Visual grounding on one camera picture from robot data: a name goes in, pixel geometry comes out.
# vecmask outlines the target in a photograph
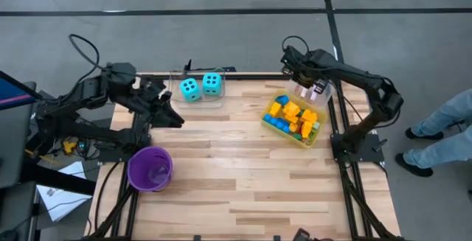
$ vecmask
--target dice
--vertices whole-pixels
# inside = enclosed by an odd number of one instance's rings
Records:
[[[200,88],[193,78],[183,80],[180,83],[180,91],[187,102],[194,102],[201,97]]]
[[[221,92],[221,76],[216,73],[207,73],[203,78],[204,94],[220,95]]]

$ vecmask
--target monitor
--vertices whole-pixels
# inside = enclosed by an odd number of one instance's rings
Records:
[[[41,95],[0,71],[0,111],[34,103]]]

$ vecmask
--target plastic tray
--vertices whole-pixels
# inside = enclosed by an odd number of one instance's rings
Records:
[[[221,92],[220,95],[206,95],[203,92],[201,93],[201,98],[194,101],[188,102],[185,100],[184,95],[180,91],[180,82],[188,78],[193,78],[197,81],[200,90],[202,89],[202,78],[206,73],[216,73],[221,76]],[[224,69],[216,68],[212,71],[172,71],[169,76],[169,89],[172,91],[172,101],[175,101],[175,104],[179,108],[220,108],[223,106],[223,98],[225,94],[225,76]]]
[[[318,119],[316,120],[317,122],[319,122],[319,128],[318,130],[316,130],[313,134],[313,136],[311,137],[311,139],[309,139],[306,143],[302,142],[302,141],[299,141],[297,139],[295,139],[293,136],[291,136],[290,134],[287,134],[281,130],[279,130],[278,128],[276,128],[275,126],[265,122],[263,120],[263,117],[271,110],[271,106],[272,104],[274,104],[275,102],[275,99],[278,97],[278,96],[281,96],[281,95],[286,95],[288,96],[289,100],[294,102],[296,105],[298,105],[301,109],[310,109],[311,111],[313,112],[316,112],[318,114]],[[283,115],[283,112],[282,110],[279,111],[279,113],[277,114],[277,117],[282,117]],[[284,136],[286,139],[290,140],[290,141],[293,141],[295,142],[296,144],[298,144],[300,147],[304,147],[304,148],[311,148],[314,144],[315,144],[315,141],[316,141],[316,137],[318,137],[318,134],[319,132],[321,131],[321,129],[323,128],[323,126],[325,125],[324,123],[326,122],[326,119],[327,119],[327,114],[326,114],[326,110],[324,108],[317,108],[315,106],[312,106],[310,104],[308,104],[306,101],[304,101],[303,99],[299,98],[299,97],[296,97],[294,96],[292,93],[286,91],[286,90],[278,90],[275,95],[272,97],[271,101],[269,102],[269,104],[267,105],[267,107],[265,108],[265,110],[263,111],[263,113],[261,114],[261,117],[260,117],[261,121],[262,121],[262,124],[263,126],[275,131],[276,133],[280,134],[281,136]]]

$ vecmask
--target shoe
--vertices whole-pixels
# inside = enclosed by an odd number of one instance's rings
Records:
[[[411,128],[407,128],[405,130],[405,136],[408,137],[409,139],[430,139],[430,140],[433,140],[433,141],[438,141],[438,140],[444,138],[444,133],[441,131],[439,133],[436,133],[436,134],[430,135],[430,136],[416,136],[416,135],[413,134]]]
[[[407,164],[405,162],[405,159],[403,158],[403,154],[404,153],[398,153],[396,156],[395,156],[395,161],[397,162],[397,164],[399,164],[401,167],[403,167],[404,169],[408,170],[411,174],[413,175],[417,175],[419,177],[422,177],[422,178],[428,178],[430,176],[433,175],[433,169],[431,168],[425,168],[425,169],[422,169],[422,168],[419,168],[417,166],[414,166],[414,165],[411,165],[411,164]]]

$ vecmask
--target white paper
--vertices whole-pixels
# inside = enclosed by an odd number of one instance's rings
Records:
[[[74,176],[79,178],[86,178],[86,175],[83,173],[82,163],[79,161],[74,162],[73,164],[64,167],[61,170],[58,170],[64,174],[74,174]],[[72,212],[80,204],[86,202],[91,198],[89,195],[83,195],[79,193],[67,192],[62,189],[55,189],[48,186],[36,186],[38,188],[39,194],[43,199],[46,208],[50,210],[54,206],[61,203],[71,203],[78,200],[76,203],[60,205],[49,211],[49,216],[53,222],[62,219],[68,213]]]

